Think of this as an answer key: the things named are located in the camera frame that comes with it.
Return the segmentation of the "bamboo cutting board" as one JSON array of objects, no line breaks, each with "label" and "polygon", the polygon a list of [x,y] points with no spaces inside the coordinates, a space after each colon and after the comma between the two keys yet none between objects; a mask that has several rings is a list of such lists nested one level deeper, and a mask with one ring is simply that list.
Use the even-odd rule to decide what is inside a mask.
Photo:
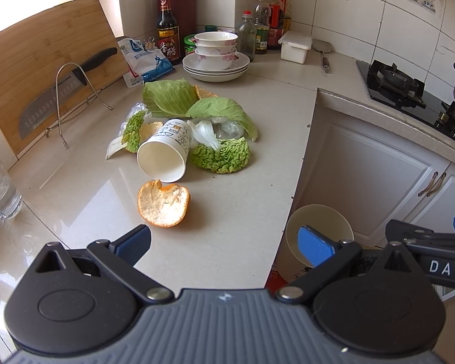
[{"label": "bamboo cutting board", "polygon": [[15,154],[47,126],[19,135],[23,110],[55,84],[57,71],[117,45],[99,0],[73,0],[30,16],[0,32],[0,129]]}]

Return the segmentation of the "metal spatula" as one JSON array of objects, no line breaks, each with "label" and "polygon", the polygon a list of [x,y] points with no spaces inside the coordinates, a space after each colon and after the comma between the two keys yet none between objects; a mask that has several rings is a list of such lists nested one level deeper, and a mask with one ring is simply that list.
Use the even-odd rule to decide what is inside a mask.
[{"label": "metal spatula", "polygon": [[320,39],[313,39],[312,48],[321,55],[322,68],[324,72],[327,74],[331,73],[331,67],[329,59],[327,58],[327,54],[332,52],[333,50],[332,44]]}]

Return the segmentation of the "curly napa cabbage piece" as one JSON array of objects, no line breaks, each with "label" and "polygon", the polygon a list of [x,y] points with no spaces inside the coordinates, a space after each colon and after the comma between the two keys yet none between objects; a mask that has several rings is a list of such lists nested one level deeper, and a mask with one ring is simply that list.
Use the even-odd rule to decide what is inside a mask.
[{"label": "curly napa cabbage piece", "polygon": [[217,150],[198,144],[189,154],[192,164],[214,174],[236,173],[248,165],[250,158],[251,149],[244,137],[221,140]]}]

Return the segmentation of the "oil bottle green label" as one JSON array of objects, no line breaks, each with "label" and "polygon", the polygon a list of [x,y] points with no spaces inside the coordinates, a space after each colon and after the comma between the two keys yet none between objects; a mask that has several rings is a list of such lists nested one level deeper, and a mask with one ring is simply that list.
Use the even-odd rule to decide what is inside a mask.
[{"label": "oil bottle green label", "polygon": [[255,7],[255,53],[266,54],[269,39],[269,18],[271,14],[267,0],[256,0]]}]

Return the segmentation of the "large orange peel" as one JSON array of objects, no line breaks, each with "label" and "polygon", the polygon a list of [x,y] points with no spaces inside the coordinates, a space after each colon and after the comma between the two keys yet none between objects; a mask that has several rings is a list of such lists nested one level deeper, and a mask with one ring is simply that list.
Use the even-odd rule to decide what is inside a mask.
[{"label": "large orange peel", "polygon": [[140,216],[159,228],[178,225],[185,218],[189,203],[186,187],[176,183],[163,186],[160,180],[146,182],[137,196]]}]

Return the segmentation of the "clear plastic bag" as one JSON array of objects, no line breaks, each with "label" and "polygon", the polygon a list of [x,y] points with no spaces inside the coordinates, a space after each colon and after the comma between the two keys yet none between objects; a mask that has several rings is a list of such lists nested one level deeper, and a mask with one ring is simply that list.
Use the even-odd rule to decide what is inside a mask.
[{"label": "clear plastic bag", "polygon": [[127,115],[126,123],[130,121],[140,122],[141,124],[147,122],[152,117],[152,112],[148,109],[147,105],[143,102],[136,103]]}]

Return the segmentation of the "clear glass bottle red cap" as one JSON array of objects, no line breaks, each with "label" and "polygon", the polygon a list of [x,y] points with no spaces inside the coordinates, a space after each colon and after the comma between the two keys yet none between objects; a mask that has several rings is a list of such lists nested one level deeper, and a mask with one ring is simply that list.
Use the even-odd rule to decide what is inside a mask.
[{"label": "clear glass bottle red cap", "polygon": [[251,11],[245,10],[242,14],[242,20],[236,28],[236,34],[238,35],[238,52],[245,54],[253,61],[255,58],[256,28],[252,22]]}]

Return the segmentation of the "binder clips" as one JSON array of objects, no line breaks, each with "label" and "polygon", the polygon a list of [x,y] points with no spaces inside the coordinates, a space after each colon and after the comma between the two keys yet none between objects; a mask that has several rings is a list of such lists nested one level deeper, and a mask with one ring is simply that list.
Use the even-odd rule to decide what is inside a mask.
[{"label": "binder clips", "polygon": [[143,47],[146,50],[154,50],[156,48],[155,38],[153,36],[150,36],[148,39],[145,39],[143,41]]}]

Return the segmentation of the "red label sauce bottle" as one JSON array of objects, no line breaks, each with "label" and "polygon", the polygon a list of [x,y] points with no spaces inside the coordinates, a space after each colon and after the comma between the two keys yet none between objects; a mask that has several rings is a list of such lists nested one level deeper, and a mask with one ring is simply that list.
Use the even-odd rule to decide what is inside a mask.
[{"label": "red label sauce bottle", "polygon": [[283,36],[284,6],[282,0],[268,0],[270,7],[268,49],[280,49]]}]

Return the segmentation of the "napa cabbage leaf with stem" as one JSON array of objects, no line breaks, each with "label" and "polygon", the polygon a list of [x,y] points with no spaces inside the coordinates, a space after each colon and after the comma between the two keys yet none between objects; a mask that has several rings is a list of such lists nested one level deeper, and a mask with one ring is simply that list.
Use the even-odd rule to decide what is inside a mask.
[{"label": "napa cabbage leaf with stem", "polygon": [[137,153],[141,143],[140,129],[143,126],[145,115],[145,111],[139,111],[128,119],[123,132],[108,144],[106,148],[107,160],[120,150],[126,150],[133,154]]}]

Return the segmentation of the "middle floral bowl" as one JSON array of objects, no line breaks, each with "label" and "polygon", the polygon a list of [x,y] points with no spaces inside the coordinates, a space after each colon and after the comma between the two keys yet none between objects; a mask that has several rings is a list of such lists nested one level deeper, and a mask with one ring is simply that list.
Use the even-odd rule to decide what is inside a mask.
[{"label": "middle floral bowl", "polygon": [[235,53],[235,45],[215,45],[215,46],[202,46],[197,45],[195,48],[195,53],[198,55],[204,56],[225,56],[232,53]]}]

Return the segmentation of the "large cabbage leaf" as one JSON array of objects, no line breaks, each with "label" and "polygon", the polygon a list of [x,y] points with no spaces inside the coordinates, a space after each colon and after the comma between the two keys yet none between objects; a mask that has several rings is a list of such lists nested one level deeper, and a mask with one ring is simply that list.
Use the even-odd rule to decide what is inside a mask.
[{"label": "large cabbage leaf", "polygon": [[199,99],[195,87],[185,79],[145,83],[142,96],[154,117],[186,117]]}]

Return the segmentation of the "black gas stove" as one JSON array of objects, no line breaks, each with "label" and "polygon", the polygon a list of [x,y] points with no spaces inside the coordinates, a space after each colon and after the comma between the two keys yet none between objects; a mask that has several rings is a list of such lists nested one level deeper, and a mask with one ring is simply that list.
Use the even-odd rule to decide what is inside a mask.
[{"label": "black gas stove", "polygon": [[455,101],[446,103],[425,90],[425,84],[393,63],[357,61],[357,67],[374,101],[431,126],[455,141]]}]

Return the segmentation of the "top floral bowl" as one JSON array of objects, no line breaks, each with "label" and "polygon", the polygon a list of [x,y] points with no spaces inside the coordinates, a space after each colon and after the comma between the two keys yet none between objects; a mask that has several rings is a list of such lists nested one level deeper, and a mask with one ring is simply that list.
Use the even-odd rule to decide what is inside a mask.
[{"label": "top floral bowl", "polygon": [[196,34],[194,40],[198,47],[223,47],[236,45],[238,36],[226,31],[209,31]]}]

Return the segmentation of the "printed white paper cup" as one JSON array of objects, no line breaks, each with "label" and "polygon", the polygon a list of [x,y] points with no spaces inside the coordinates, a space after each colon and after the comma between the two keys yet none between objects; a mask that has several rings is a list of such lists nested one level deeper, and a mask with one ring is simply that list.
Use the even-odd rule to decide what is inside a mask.
[{"label": "printed white paper cup", "polygon": [[192,132],[180,119],[170,119],[137,151],[140,169],[153,180],[179,181],[185,174]]}]

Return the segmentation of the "white plastic lidded box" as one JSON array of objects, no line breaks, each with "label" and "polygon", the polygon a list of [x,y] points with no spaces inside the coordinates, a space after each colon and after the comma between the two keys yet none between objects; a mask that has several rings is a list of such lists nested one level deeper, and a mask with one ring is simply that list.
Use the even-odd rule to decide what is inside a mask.
[{"label": "white plastic lidded box", "polygon": [[312,49],[312,37],[289,30],[278,40],[278,44],[282,60],[304,64],[308,51]]}]

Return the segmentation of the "floral bowl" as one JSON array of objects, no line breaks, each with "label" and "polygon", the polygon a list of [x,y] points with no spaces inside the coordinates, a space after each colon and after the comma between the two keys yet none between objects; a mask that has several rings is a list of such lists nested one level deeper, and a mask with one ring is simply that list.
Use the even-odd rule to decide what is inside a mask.
[{"label": "floral bowl", "polygon": [[223,47],[236,45],[238,36],[226,31],[209,31],[196,34],[194,40],[198,47]]},{"label": "floral bowl", "polygon": [[232,66],[233,62],[238,59],[236,53],[225,56],[204,56],[195,53],[197,59],[197,67],[207,71],[220,71],[228,69]]},{"label": "floral bowl", "polygon": [[202,46],[197,45],[195,48],[195,53],[198,55],[204,56],[225,56],[232,53],[235,53],[235,45],[215,45],[215,46]]}]

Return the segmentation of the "yellow cap oil bottle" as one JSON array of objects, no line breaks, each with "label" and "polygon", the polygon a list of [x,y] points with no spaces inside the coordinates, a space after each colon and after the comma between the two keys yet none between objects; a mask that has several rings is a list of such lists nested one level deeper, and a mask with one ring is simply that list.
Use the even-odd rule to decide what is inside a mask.
[{"label": "yellow cap oil bottle", "polygon": [[292,0],[280,0],[283,4],[283,32],[287,33],[292,24]]}]

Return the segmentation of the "black handled santoku knife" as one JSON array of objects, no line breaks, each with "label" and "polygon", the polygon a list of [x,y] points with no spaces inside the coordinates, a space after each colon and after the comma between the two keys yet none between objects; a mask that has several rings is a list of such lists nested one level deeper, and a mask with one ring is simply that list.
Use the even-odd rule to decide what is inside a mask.
[{"label": "black handled santoku knife", "polygon": [[108,58],[117,54],[117,48],[107,48],[96,53],[82,64],[75,65],[65,76],[58,79],[58,82],[46,89],[34,101],[32,101],[22,112],[19,118],[19,135],[25,139],[47,118],[57,112],[60,103],[66,101],[76,90],[82,89],[88,84],[85,73],[100,67]]}]

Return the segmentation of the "white trash bin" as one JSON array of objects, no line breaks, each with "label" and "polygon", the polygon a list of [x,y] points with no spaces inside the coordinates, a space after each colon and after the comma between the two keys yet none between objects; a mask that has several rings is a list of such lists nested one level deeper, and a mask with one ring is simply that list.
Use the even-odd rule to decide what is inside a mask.
[{"label": "white trash bin", "polygon": [[281,277],[292,282],[329,259],[340,241],[355,236],[347,219],[326,205],[304,205],[289,217],[276,256]]}]

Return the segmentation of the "green lid jar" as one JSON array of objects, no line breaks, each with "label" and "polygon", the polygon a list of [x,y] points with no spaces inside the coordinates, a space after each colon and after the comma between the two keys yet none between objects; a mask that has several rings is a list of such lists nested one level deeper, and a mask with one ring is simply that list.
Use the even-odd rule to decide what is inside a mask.
[{"label": "green lid jar", "polygon": [[184,41],[184,51],[185,55],[189,55],[195,52],[196,43],[195,43],[195,36],[194,35],[186,35],[183,39]]}]

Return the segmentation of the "white napa stem piece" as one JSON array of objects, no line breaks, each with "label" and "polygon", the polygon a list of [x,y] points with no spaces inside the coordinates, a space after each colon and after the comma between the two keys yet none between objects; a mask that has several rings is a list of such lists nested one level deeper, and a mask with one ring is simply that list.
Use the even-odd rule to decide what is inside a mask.
[{"label": "white napa stem piece", "polygon": [[210,121],[201,120],[198,123],[187,121],[194,139],[201,145],[207,146],[213,150],[218,150],[220,142],[214,134],[214,128]]}]

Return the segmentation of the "white cabinet door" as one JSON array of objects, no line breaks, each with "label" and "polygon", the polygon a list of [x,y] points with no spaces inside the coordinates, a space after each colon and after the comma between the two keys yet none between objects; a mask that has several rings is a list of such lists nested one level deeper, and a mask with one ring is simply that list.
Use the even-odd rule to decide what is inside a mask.
[{"label": "white cabinet door", "polygon": [[360,244],[380,247],[386,224],[404,219],[449,164],[384,128],[318,107],[294,206],[329,206],[349,221]]}]

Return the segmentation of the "clear plastic wrap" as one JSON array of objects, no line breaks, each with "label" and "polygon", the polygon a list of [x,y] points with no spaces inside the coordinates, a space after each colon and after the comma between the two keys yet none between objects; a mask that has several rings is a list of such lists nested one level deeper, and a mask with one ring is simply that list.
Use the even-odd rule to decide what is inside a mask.
[{"label": "clear plastic wrap", "polygon": [[240,123],[227,117],[211,117],[210,120],[218,140],[237,140],[245,134],[245,130]]}]

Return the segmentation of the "dark vinegar bottle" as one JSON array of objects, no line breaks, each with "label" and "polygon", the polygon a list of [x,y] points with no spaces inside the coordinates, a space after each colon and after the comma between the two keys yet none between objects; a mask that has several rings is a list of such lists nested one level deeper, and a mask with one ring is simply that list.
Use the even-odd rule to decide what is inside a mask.
[{"label": "dark vinegar bottle", "polygon": [[172,14],[170,0],[159,0],[157,20],[158,48],[172,65],[180,62],[180,38],[177,20]]}]

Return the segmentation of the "white blue salt bag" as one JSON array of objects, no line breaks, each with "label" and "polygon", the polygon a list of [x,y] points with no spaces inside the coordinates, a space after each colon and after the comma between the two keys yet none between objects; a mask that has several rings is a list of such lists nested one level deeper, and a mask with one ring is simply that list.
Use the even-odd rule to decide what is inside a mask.
[{"label": "white blue salt bag", "polygon": [[132,38],[119,40],[118,46],[129,66],[129,72],[123,75],[128,88],[157,81],[174,71],[170,61],[157,47],[154,50],[146,50],[142,41]]}]

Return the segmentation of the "bottom floral bowl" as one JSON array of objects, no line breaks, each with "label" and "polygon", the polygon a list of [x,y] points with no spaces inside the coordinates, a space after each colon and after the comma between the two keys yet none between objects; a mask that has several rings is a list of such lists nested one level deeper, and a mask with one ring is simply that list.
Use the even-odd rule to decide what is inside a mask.
[{"label": "bottom floral bowl", "polygon": [[220,71],[228,69],[232,66],[233,62],[238,59],[236,53],[225,56],[204,56],[195,53],[197,59],[197,67],[207,71]]}]

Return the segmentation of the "stack of white plates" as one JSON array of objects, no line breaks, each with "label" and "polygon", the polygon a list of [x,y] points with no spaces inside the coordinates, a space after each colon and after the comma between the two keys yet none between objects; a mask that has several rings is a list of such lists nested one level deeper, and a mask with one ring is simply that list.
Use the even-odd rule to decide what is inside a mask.
[{"label": "stack of white plates", "polygon": [[226,55],[203,55],[192,53],[184,57],[184,70],[196,80],[221,83],[233,81],[248,69],[251,60],[243,53]]}]

